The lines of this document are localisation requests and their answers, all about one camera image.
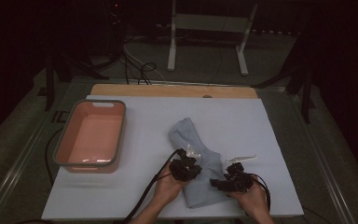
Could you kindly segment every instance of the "folded cloth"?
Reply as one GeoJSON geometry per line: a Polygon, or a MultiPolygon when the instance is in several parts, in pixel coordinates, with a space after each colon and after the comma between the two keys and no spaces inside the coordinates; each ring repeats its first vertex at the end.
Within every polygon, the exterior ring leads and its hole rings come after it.
{"type": "Polygon", "coordinates": [[[169,137],[174,149],[186,149],[190,146],[200,154],[196,164],[202,168],[202,171],[184,187],[187,206],[198,208],[230,200],[225,192],[212,187],[210,182],[210,179],[225,179],[220,153],[211,151],[202,144],[191,119],[178,121],[170,130],[169,137]]]}

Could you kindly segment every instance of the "white paper sheet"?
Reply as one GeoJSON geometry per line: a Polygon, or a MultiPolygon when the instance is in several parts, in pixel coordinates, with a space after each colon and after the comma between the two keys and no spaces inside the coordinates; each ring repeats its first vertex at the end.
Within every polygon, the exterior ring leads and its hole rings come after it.
{"type": "MultiPolygon", "coordinates": [[[[259,99],[88,96],[116,99],[127,106],[118,169],[112,174],[71,174],[60,169],[43,219],[124,218],[145,187],[173,153],[168,131],[191,118],[202,143],[223,160],[257,156],[242,163],[245,172],[260,175],[271,194],[273,216],[303,215],[292,179],[259,99]]],[[[150,200],[153,190],[143,206],[150,200]]],[[[207,207],[186,207],[184,194],[160,213],[160,218],[240,217],[235,200],[207,207]]]]}

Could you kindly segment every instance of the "person's left hand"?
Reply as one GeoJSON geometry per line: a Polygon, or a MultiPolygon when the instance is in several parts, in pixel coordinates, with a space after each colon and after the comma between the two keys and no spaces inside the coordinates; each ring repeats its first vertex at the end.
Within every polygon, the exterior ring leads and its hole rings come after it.
{"type": "Polygon", "coordinates": [[[170,171],[170,164],[171,162],[169,162],[161,172],[161,179],[157,181],[156,189],[152,199],[154,203],[158,203],[161,206],[165,206],[172,202],[179,194],[180,190],[187,183],[173,178],[170,171]]]}

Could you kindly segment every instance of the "wooden edge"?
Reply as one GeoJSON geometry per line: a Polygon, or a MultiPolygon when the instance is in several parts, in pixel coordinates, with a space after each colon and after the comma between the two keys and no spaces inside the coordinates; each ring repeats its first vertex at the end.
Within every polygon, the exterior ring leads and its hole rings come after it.
{"type": "Polygon", "coordinates": [[[257,99],[255,89],[250,87],[179,86],[179,85],[123,85],[96,84],[91,95],[117,96],[172,96],[257,99]]]}

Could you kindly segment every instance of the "hand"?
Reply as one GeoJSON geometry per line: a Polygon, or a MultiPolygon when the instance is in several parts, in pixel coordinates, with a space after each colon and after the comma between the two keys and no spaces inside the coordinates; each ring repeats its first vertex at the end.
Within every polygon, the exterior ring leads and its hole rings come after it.
{"type": "Polygon", "coordinates": [[[187,182],[175,180],[171,175],[170,162],[165,166],[157,181],[152,202],[165,206],[172,202],[187,182]]]}
{"type": "Polygon", "coordinates": [[[266,192],[260,185],[254,183],[246,192],[228,192],[228,196],[237,199],[245,213],[257,223],[274,223],[269,215],[266,192]]]}

